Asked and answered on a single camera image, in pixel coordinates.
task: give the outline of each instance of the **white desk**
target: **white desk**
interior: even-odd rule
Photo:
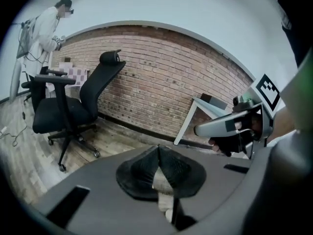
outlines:
[[[188,112],[188,115],[184,121],[184,124],[182,125],[181,129],[179,130],[176,139],[174,141],[175,145],[178,145],[179,141],[181,140],[182,136],[184,135],[197,107],[199,107],[201,110],[203,110],[210,118],[215,119],[215,118],[219,118],[222,116],[225,116],[227,114],[229,114],[227,111],[222,110],[212,104],[209,104],[205,101],[203,101],[200,98],[197,97],[192,97],[193,98],[193,103],[191,105],[191,108]]]

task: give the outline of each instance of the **person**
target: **person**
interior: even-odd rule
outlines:
[[[307,15],[310,15],[311,0],[277,0],[281,6],[282,12],[282,30],[285,32],[288,41],[291,45],[294,57],[299,67],[304,60],[306,54],[312,46],[312,27],[308,22]],[[258,119],[252,120],[251,129],[255,132],[260,131],[261,121]],[[268,146],[276,144],[278,139],[292,134],[295,131],[294,123],[286,107],[279,110],[274,119],[274,129],[271,136],[268,138]],[[224,153],[221,147],[225,147],[225,143],[236,142],[236,137],[228,138],[211,138],[209,144],[212,145],[212,150]]]
[[[45,74],[48,69],[50,52],[60,50],[65,40],[53,36],[60,18],[68,18],[73,10],[71,0],[60,0],[55,6],[46,9],[36,18],[33,28],[32,44],[24,57],[26,73],[32,81],[30,92],[34,111],[40,101],[45,98],[45,83],[34,81],[37,74]]]

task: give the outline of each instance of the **brick wall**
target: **brick wall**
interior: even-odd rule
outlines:
[[[251,79],[235,63],[210,46],[165,29],[116,26],[89,31],[67,41],[53,53],[53,66],[70,57],[75,67],[95,69],[104,51],[122,49],[125,68],[101,94],[99,111],[169,136],[176,136],[192,97],[211,94],[228,104]],[[197,110],[184,138],[206,142],[193,126],[210,118]]]

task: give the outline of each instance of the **white jacket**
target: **white jacket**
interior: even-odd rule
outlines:
[[[37,18],[33,43],[23,62],[28,75],[34,77],[40,73],[42,67],[48,66],[50,52],[61,42],[57,36],[53,36],[59,20],[56,7],[48,8]]]

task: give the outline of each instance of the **wooden floor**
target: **wooden floor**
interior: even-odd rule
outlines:
[[[0,157],[17,196],[33,204],[51,187],[96,158],[92,152],[72,141],[63,159],[67,171],[60,172],[57,161],[63,140],[55,141],[50,146],[47,142],[48,134],[33,132],[33,108],[31,102],[24,105],[24,99],[25,95],[22,95],[12,104],[5,102],[0,105],[0,130],[7,126],[6,133],[17,135],[27,124],[27,128],[17,138],[18,144],[15,147],[12,146],[14,139],[9,135],[0,139]],[[23,111],[26,115],[25,121],[22,118]],[[99,127],[97,133],[87,131],[83,136],[99,148],[101,157],[151,144],[172,145],[103,119],[99,119],[96,124]]]

